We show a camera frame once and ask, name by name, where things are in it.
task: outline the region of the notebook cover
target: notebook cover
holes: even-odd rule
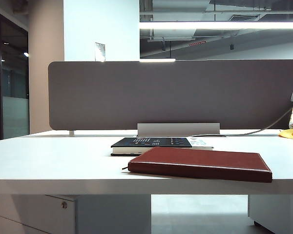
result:
[[[154,147],[128,163],[128,170],[167,176],[271,183],[258,153]]]

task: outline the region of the white pillar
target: white pillar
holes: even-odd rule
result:
[[[64,0],[65,61],[94,61],[95,43],[106,61],[140,58],[139,0]]]

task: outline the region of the desk divider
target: desk divider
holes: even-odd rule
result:
[[[49,65],[50,126],[55,130],[208,122],[220,122],[221,129],[260,129],[291,107],[292,92],[293,60]],[[273,128],[287,128],[289,116]]]

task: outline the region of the cable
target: cable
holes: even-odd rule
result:
[[[194,136],[190,136],[190,137],[243,137],[243,136],[251,135],[251,134],[254,134],[254,133],[259,133],[261,131],[264,131],[264,130],[274,126],[277,122],[279,122],[291,110],[292,110],[292,107],[289,110],[287,110],[286,113],[284,113],[280,118],[278,118],[275,122],[273,122],[272,124],[270,124],[266,128],[263,128],[263,129],[260,129],[260,130],[254,131],[254,132],[242,133],[242,134],[200,134],[200,135],[194,135]]]

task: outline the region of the glass wall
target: glass wall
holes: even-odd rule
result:
[[[0,139],[29,134],[28,33],[0,15]]]

